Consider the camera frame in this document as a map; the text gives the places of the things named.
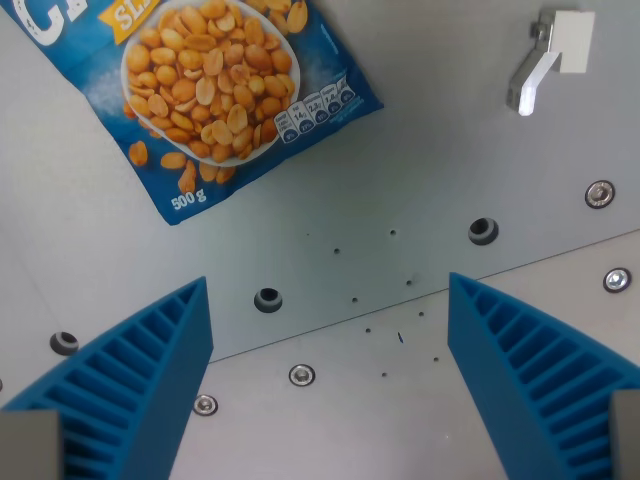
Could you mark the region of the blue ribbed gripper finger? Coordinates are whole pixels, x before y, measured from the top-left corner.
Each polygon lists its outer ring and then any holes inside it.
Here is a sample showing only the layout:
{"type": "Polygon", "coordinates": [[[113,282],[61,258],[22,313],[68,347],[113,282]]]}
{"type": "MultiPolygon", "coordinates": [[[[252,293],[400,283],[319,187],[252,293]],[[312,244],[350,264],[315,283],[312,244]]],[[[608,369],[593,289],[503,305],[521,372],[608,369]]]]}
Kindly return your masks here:
{"type": "Polygon", "coordinates": [[[4,408],[58,414],[65,479],[166,479],[212,352],[200,277],[96,337],[4,408]]]}
{"type": "Polygon", "coordinates": [[[508,478],[613,478],[609,403],[638,387],[637,365],[458,273],[447,344],[508,478]]]}

